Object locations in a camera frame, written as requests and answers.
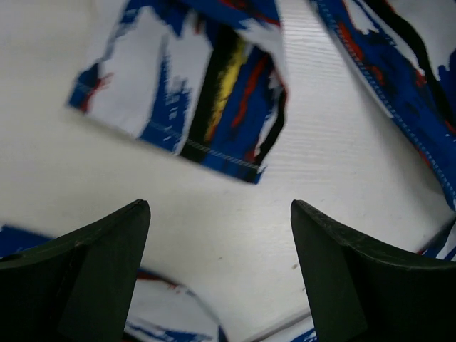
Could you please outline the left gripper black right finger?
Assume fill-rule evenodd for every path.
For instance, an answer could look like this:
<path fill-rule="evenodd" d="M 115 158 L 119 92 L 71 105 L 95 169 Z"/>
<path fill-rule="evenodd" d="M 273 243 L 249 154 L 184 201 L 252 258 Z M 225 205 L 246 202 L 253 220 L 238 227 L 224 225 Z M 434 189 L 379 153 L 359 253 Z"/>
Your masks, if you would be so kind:
<path fill-rule="evenodd" d="M 452 229 L 409 252 L 291 204 L 291 228 L 319 341 L 453 341 Z"/>

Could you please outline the blue white red patterned trousers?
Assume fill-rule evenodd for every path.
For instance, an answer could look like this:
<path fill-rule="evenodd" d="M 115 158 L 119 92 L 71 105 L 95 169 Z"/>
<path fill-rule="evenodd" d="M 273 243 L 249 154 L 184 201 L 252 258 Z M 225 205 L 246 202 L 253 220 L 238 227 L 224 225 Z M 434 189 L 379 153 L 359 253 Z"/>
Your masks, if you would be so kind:
<path fill-rule="evenodd" d="M 53 239 L 136 200 L 149 341 L 309 309 L 295 200 L 414 252 L 455 207 L 455 3 L 3 1 L 1 219 Z"/>

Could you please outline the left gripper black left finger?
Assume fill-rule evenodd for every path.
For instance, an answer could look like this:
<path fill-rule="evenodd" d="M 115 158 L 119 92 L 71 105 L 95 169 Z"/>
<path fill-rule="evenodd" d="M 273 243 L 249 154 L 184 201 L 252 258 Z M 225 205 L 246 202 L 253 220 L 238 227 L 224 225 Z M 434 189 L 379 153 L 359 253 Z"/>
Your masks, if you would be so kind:
<path fill-rule="evenodd" d="M 136 200 L 49 238 L 1 226 L 3 341 L 120 341 L 150 227 Z"/>

